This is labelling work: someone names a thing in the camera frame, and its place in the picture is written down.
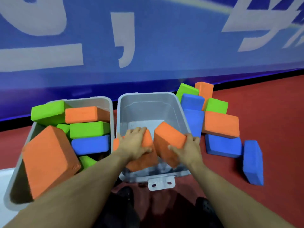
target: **person's left arm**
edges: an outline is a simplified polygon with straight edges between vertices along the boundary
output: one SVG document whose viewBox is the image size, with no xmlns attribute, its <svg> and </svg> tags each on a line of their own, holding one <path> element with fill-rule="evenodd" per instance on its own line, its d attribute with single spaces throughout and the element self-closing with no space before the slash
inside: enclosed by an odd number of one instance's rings
<svg viewBox="0 0 304 228">
<path fill-rule="evenodd" d="M 5 228 L 89 228 L 101 213 L 120 172 L 150 152 L 142 148 L 144 128 L 128 130 L 117 151 L 52 188 L 21 210 Z"/>
</svg>

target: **bin latch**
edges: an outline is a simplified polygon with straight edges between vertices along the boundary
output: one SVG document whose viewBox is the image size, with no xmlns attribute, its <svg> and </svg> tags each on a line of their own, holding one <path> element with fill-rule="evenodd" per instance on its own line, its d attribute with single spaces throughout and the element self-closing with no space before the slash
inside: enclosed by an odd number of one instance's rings
<svg viewBox="0 0 304 228">
<path fill-rule="evenodd" d="M 175 187 L 175 176 L 157 177 L 148 180 L 150 191 L 163 190 Z"/>
</svg>

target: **orange block held in hand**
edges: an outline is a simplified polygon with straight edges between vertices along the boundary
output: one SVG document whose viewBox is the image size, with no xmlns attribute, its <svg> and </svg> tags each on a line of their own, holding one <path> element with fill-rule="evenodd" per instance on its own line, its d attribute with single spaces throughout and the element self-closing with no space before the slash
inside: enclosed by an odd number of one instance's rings
<svg viewBox="0 0 304 228">
<path fill-rule="evenodd" d="M 113 150 L 116 151 L 119 146 L 119 139 L 115 138 L 113 140 Z M 142 147 L 151 147 L 152 152 L 151 153 L 146 153 L 143 156 L 141 156 L 139 159 L 130 161 L 127 164 L 127 168 L 131 172 L 143 170 L 145 168 L 155 166 L 158 164 L 158 157 L 154 148 L 153 140 L 151 137 L 151 133 L 149 130 L 146 130 L 145 134 L 143 135 L 143 141 L 141 143 Z"/>
<path fill-rule="evenodd" d="M 239 118 L 206 111 L 202 132 L 226 138 L 237 138 L 240 136 Z"/>
<path fill-rule="evenodd" d="M 205 99 L 205 102 L 204 102 L 203 108 L 202 108 L 202 110 L 205 110 L 207 100 L 212 98 L 213 85 L 200 81 L 200 82 L 197 82 L 194 87 L 200 91 L 199 96 L 202 96 Z"/>
<path fill-rule="evenodd" d="M 179 164 L 178 156 L 172 150 L 168 149 L 168 145 L 182 149 L 186 141 L 186 136 L 174 129 L 166 122 L 162 122 L 154 130 L 154 146 L 158 156 L 172 168 L 176 168 Z"/>
<path fill-rule="evenodd" d="M 110 122 L 110 112 L 96 106 L 65 109 L 65 123 Z"/>
<path fill-rule="evenodd" d="M 72 177 L 81 168 L 62 129 L 48 126 L 23 150 L 23 161 L 33 199 Z"/>
</svg>

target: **blue foam block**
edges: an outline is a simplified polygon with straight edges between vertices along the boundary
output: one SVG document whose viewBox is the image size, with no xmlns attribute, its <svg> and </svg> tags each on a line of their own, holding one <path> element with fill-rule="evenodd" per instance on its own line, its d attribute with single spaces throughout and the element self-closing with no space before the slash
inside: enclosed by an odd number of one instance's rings
<svg viewBox="0 0 304 228">
<path fill-rule="evenodd" d="M 183 94 L 181 98 L 181 107 L 183 110 L 202 110 L 205 99 L 202 96 L 196 96 L 192 94 Z"/>
<path fill-rule="evenodd" d="M 184 109 L 184 114 L 193 137 L 201 137 L 205 112 L 201 110 Z"/>
<path fill-rule="evenodd" d="M 244 143 L 243 172 L 249 183 L 264 185 L 262 151 L 255 140 Z"/>
<path fill-rule="evenodd" d="M 107 152 L 110 144 L 110 135 L 92 138 L 78 138 L 72 140 L 72 148 L 76 155 Z"/>
<path fill-rule="evenodd" d="M 242 155 L 242 142 L 240 138 L 224 138 L 206 134 L 206 151 L 209 154 L 238 158 Z"/>
</svg>

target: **hand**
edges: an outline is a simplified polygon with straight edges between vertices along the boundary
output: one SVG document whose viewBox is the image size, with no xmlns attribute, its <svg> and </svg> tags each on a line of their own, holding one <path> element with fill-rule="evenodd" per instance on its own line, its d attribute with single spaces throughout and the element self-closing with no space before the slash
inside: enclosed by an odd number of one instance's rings
<svg viewBox="0 0 304 228">
<path fill-rule="evenodd" d="M 150 147 L 141 147 L 143 135 L 146 132 L 147 127 L 136 127 L 133 130 L 127 130 L 124 138 L 118 134 L 119 147 L 127 153 L 130 161 L 140 158 L 144 153 L 150 153 L 152 149 Z"/>
<path fill-rule="evenodd" d="M 179 160 L 188 169 L 195 164 L 203 164 L 203 158 L 200 148 L 200 138 L 192 137 L 191 134 L 186 134 L 186 142 L 183 149 L 178 149 L 174 146 L 168 146 L 168 149 L 172 150 L 179 157 Z"/>
</svg>

